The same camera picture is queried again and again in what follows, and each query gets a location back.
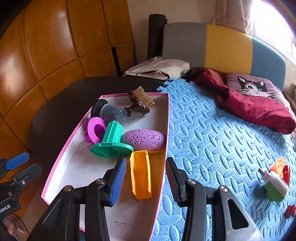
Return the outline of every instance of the foam puzzle mat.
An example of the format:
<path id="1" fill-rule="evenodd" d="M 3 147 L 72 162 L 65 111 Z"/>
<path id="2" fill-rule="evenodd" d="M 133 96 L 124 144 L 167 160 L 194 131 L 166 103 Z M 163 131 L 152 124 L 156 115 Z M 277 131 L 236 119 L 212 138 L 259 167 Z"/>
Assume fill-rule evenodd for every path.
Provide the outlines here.
<path id="1" fill-rule="evenodd" d="M 168 156 L 204 186 L 226 185 L 255 222 L 266 241 L 280 241 L 293 219 L 285 219 L 295 203 L 296 153 L 290 135 L 246 122 L 220 110 L 204 89 L 183 79 L 165 82 L 158 91 L 170 95 Z M 262 198 L 258 168 L 270 168 L 280 157 L 291 167 L 289 196 L 281 203 Z M 181 241 L 186 208 L 174 202 L 165 176 L 152 241 Z M 212 240 L 211 208 L 207 206 L 207 236 Z"/>

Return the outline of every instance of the green plastic toy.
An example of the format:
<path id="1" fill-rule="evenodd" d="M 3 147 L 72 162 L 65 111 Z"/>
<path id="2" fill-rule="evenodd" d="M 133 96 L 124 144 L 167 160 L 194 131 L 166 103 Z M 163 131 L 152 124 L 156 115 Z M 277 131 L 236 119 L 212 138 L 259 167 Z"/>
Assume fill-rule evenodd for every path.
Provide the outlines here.
<path id="1" fill-rule="evenodd" d="M 271 202 L 282 202 L 288 195 L 289 186 L 280 176 L 274 171 L 264 172 L 260 168 L 259 173 L 262 175 L 261 179 L 265 181 L 264 188 L 266 190 L 266 196 Z"/>
<path id="2" fill-rule="evenodd" d="M 90 152 L 100 157 L 116 158 L 129 156 L 133 152 L 133 147 L 120 143 L 123 134 L 123 127 L 117 121 L 111 121 L 106 129 L 103 140 L 93 144 Z"/>

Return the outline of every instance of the brand logo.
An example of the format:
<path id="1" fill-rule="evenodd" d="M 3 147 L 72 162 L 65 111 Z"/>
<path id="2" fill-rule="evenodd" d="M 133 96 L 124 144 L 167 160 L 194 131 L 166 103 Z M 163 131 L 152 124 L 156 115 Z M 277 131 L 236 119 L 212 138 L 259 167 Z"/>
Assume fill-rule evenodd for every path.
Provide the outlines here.
<path id="1" fill-rule="evenodd" d="M 11 206 L 9 204 L 7 204 L 6 206 L 4 206 L 3 208 L 0 209 L 0 213 L 4 212 L 5 210 L 11 208 Z"/>

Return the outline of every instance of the black lid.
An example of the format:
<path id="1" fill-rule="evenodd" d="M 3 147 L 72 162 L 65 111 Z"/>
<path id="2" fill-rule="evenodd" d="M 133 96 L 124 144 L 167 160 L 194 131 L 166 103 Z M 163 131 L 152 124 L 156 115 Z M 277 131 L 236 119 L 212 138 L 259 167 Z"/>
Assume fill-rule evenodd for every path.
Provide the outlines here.
<path id="1" fill-rule="evenodd" d="M 99 99 L 95 105 L 91 108 L 91 118 L 100 117 L 101 109 L 108 102 L 105 99 Z"/>

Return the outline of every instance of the red toy piece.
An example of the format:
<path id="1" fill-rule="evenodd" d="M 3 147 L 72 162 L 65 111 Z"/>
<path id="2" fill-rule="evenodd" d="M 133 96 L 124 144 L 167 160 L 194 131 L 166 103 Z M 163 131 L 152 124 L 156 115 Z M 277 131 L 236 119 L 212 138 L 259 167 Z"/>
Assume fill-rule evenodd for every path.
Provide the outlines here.
<path id="1" fill-rule="evenodd" d="M 288 165 L 284 166 L 283 168 L 283 180 L 288 184 L 290 182 L 290 167 Z"/>
<path id="2" fill-rule="evenodd" d="M 291 213 L 291 206 L 288 205 L 286 211 L 285 211 L 285 218 L 290 218 L 292 216 L 292 213 Z"/>
<path id="3" fill-rule="evenodd" d="M 295 204 L 290 206 L 288 205 L 286 211 L 285 211 L 285 217 L 290 218 L 290 217 L 295 217 L 296 216 L 296 206 Z"/>

